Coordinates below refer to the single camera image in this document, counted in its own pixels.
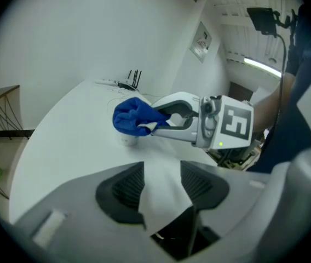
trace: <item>ceiling light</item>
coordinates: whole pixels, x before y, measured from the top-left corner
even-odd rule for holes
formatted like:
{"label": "ceiling light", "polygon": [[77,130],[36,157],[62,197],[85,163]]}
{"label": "ceiling light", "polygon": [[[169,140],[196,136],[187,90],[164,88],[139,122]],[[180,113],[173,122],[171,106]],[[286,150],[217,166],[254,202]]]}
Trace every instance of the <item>ceiling light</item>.
{"label": "ceiling light", "polygon": [[265,64],[262,64],[261,62],[258,62],[258,61],[252,60],[252,59],[248,59],[248,58],[244,58],[244,62],[247,64],[250,64],[250,65],[254,65],[256,67],[259,67],[263,70],[266,70],[267,72],[270,72],[270,73],[281,78],[281,72],[280,71],[273,69],[272,67],[267,66]]}

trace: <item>blue towel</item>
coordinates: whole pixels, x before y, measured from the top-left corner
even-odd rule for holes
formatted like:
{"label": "blue towel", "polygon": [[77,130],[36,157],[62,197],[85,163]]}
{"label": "blue towel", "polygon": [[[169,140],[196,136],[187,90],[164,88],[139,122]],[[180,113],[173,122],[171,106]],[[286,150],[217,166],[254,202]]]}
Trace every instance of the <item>blue towel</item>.
{"label": "blue towel", "polygon": [[127,99],[119,104],[113,114],[114,127],[123,134],[134,136],[145,136],[151,133],[147,127],[138,127],[139,124],[157,122],[157,129],[160,125],[169,124],[166,120],[170,115],[165,115],[153,109],[139,98]]}

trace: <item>wall picture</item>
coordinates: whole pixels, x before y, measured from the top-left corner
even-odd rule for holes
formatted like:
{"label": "wall picture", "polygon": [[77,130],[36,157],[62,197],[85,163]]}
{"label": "wall picture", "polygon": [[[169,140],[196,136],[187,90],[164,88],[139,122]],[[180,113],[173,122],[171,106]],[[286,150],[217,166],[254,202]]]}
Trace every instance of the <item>wall picture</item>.
{"label": "wall picture", "polygon": [[210,43],[211,37],[205,26],[200,23],[193,38],[190,50],[193,52],[193,54],[196,55],[196,57],[198,57],[201,62],[204,62],[204,59],[209,50]]}

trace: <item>white table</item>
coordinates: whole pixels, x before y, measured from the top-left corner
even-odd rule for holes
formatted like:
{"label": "white table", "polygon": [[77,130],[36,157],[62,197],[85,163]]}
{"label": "white table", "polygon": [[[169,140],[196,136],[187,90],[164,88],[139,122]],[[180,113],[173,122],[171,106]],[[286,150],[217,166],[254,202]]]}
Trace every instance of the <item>white table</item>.
{"label": "white table", "polygon": [[139,211],[149,235],[191,205],[181,185],[180,160],[216,163],[202,149],[183,141],[146,136],[136,146],[120,145],[112,124],[113,110],[133,96],[147,101],[137,92],[86,80],[50,110],[19,160],[10,192],[11,223],[71,179],[138,161],[145,162]]}

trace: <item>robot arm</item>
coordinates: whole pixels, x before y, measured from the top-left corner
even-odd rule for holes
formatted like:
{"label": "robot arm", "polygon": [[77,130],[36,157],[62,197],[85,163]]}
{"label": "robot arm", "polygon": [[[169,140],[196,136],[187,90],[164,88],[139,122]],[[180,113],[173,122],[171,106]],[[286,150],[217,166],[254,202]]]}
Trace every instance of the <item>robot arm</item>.
{"label": "robot arm", "polygon": [[250,145],[253,107],[227,96],[202,98],[185,92],[163,97],[152,105],[161,113],[179,114],[180,127],[159,127],[152,135],[191,142],[195,147],[226,149]]}

